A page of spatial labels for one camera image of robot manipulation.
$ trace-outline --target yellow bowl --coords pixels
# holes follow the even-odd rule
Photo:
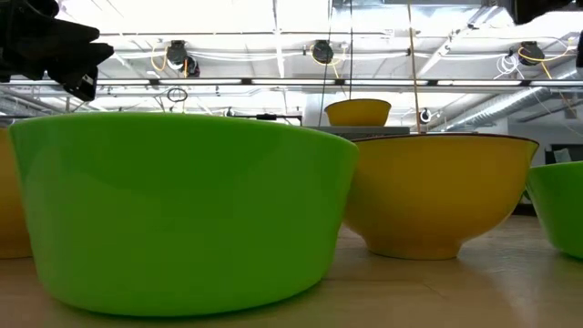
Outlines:
[[[376,99],[344,100],[326,108],[334,127],[384,127],[391,104]]]
[[[20,200],[15,158],[6,128],[0,128],[0,259],[32,255]]]
[[[507,218],[525,189],[535,141],[441,134],[356,141],[360,159],[345,222],[370,251],[454,258]]]

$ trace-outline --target bowl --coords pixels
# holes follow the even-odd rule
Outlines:
[[[356,141],[360,159],[346,224],[370,251],[454,258],[465,241],[502,222],[525,188],[535,141],[427,134]]]
[[[8,130],[0,128],[0,259],[32,255]]]
[[[391,104],[377,99],[353,99],[326,108],[333,127],[384,127]]]
[[[276,302],[332,263],[358,150],[307,128],[103,113],[10,128],[38,276],[93,312]]]
[[[528,195],[550,242],[559,250],[583,259],[583,162],[532,168]]]

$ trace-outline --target ceiling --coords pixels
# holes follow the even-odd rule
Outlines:
[[[157,65],[162,65],[164,48],[171,40],[185,40],[191,54],[197,54],[201,77],[323,78],[326,73],[326,78],[335,78],[337,73],[340,78],[411,78],[413,63],[407,55],[411,43],[406,5],[354,2],[351,16],[347,7],[335,7],[330,14],[328,0],[60,0],[58,18],[99,28],[102,34],[99,41],[116,49],[116,55],[99,67],[101,78],[181,78],[168,66],[157,71],[151,64],[154,54]],[[487,12],[476,29],[465,29],[480,9],[481,1],[444,2],[456,5],[413,7],[417,72],[423,71],[432,61],[431,56],[450,41],[449,50],[430,63],[420,78],[492,79],[500,76],[496,64],[509,48],[517,48],[522,41],[537,41],[548,56],[558,56],[566,46],[576,44],[581,29],[583,13],[551,13],[516,27],[505,10]],[[317,39],[330,39],[335,67],[319,65],[310,56],[310,47]],[[549,68],[552,71],[572,59],[573,54],[569,53],[549,62]],[[543,74],[540,66],[521,66],[520,70],[526,78]],[[200,96],[190,97],[184,110],[208,113],[236,108],[249,113],[295,113],[320,109],[307,105],[310,95],[320,90],[223,87],[221,97],[215,97],[214,90],[214,87],[190,89],[193,95]],[[19,91],[31,92],[26,88]],[[385,99],[394,105],[388,125],[411,127],[415,123],[412,91],[359,88],[348,96]],[[338,99],[346,98],[344,92],[328,90]],[[494,95],[467,94],[461,89],[451,93],[424,92],[419,104],[443,113],[445,118],[454,118]],[[42,100],[62,107],[65,98]],[[161,110],[160,102],[165,108],[172,106],[163,97],[158,101],[143,96],[99,97],[89,104],[91,107],[80,109],[155,111]]]

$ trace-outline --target green bowl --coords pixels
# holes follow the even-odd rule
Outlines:
[[[583,259],[583,162],[532,168],[527,190],[551,243]]]
[[[75,114],[10,128],[38,276],[93,312],[235,311],[328,271],[357,147],[241,118]]]

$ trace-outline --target table surface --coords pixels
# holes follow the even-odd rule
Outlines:
[[[326,279],[290,300],[198,318],[135,319],[52,300],[31,259],[0,261],[0,326],[69,327],[579,327],[583,261],[548,244],[537,219],[513,217],[458,259],[406,261],[369,253],[342,229]]]

